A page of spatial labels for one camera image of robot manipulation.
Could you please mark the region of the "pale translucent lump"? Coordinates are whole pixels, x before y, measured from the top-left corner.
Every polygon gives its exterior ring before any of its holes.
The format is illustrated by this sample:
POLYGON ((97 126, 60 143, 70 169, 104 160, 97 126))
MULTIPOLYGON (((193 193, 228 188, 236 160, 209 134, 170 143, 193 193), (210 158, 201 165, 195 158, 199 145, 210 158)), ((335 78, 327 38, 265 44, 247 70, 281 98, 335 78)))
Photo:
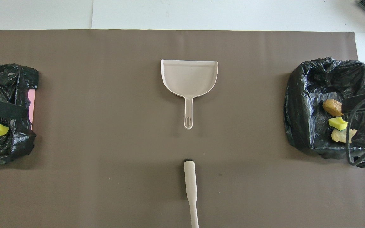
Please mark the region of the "pale translucent lump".
MULTIPOLYGON (((349 131, 349 143, 352 143, 352 137, 357 133, 356 129, 350 129, 349 131)), ((346 143, 346 130, 338 131, 337 129, 333 129, 331 133, 331 139, 335 142, 346 143)))

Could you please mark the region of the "small yellow sponge piece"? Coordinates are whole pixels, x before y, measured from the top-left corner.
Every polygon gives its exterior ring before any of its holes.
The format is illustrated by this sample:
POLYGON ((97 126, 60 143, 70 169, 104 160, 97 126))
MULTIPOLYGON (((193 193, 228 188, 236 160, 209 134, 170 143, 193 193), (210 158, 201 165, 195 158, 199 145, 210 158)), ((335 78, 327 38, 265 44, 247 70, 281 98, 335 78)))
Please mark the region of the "small yellow sponge piece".
POLYGON ((349 123, 343 120, 342 117, 329 118, 328 120, 329 126, 336 128, 338 131, 343 131, 347 128, 349 123))

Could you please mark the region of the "brown paper table mat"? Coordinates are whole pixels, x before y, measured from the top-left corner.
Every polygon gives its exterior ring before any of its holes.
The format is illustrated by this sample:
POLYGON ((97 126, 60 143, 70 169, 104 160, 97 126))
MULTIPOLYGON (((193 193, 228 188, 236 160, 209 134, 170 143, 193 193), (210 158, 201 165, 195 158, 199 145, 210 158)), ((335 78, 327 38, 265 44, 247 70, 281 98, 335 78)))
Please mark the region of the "brown paper table mat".
POLYGON ((356 60, 354 33, 0 31, 0 64, 39 71, 29 155, 0 165, 0 228, 365 227, 365 168, 288 144, 283 104, 302 62, 356 60), (166 60, 217 61, 214 88, 184 98, 166 60))

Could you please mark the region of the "bin lined with black bag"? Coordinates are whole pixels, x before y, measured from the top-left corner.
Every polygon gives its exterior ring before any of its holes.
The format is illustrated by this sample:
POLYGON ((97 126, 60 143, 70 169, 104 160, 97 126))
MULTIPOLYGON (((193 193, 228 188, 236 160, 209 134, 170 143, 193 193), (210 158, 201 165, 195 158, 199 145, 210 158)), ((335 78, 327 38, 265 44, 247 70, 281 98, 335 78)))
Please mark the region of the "bin lined with black bag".
POLYGON ((365 64, 361 61, 319 58, 301 63, 290 74, 284 101, 284 123, 289 144, 296 149, 325 159, 348 159, 352 165, 365 167, 365 112, 344 113, 346 143, 331 139, 331 116, 323 109, 327 99, 342 101, 365 94, 365 64), (349 143, 349 131, 357 133, 349 143))

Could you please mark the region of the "beige plastic dustpan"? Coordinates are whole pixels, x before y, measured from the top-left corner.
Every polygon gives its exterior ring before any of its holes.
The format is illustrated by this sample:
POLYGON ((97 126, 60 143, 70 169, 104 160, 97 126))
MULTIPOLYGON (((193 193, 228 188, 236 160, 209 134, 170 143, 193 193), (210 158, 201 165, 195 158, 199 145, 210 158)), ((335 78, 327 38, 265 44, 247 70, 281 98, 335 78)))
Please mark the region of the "beige plastic dustpan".
POLYGON ((218 77, 217 61, 166 60, 160 62, 161 78, 174 95, 184 98, 184 128, 193 128, 194 98, 211 91, 218 77))

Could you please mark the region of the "brown potato-shaped lump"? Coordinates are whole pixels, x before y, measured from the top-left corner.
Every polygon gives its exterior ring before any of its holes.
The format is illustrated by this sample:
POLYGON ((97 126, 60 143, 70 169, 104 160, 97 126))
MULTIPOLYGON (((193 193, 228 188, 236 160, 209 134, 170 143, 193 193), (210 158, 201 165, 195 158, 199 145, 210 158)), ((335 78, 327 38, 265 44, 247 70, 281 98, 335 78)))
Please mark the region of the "brown potato-shaped lump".
POLYGON ((325 100, 323 102, 323 109, 334 117, 340 117, 344 115, 342 112, 342 103, 334 99, 325 100))

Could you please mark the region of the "beige hand brush black bristles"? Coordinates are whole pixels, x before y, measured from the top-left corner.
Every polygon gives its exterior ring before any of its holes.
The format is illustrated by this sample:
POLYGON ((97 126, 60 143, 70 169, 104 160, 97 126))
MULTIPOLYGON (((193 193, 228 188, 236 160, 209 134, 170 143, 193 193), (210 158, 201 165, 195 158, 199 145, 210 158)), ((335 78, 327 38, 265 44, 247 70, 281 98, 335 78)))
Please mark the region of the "beige hand brush black bristles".
POLYGON ((195 163, 192 159, 184 160, 184 180, 186 186, 186 195, 189 202, 191 228, 199 228, 198 212, 197 212, 197 181, 195 163))

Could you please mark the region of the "pink bin with black bag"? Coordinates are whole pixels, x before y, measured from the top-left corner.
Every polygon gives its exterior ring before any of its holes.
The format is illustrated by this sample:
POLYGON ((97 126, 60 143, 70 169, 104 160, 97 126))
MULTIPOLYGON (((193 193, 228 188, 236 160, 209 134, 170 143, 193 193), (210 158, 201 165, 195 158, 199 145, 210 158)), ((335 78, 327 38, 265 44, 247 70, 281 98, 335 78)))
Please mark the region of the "pink bin with black bag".
POLYGON ((21 119, 0 118, 7 126, 7 134, 0 136, 0 165, 31 153, 36 133, 33 131, 35 93, 39 86, 39 72, 18 64, 0 65, 0 101, 21 105, 28 116, 21 119))

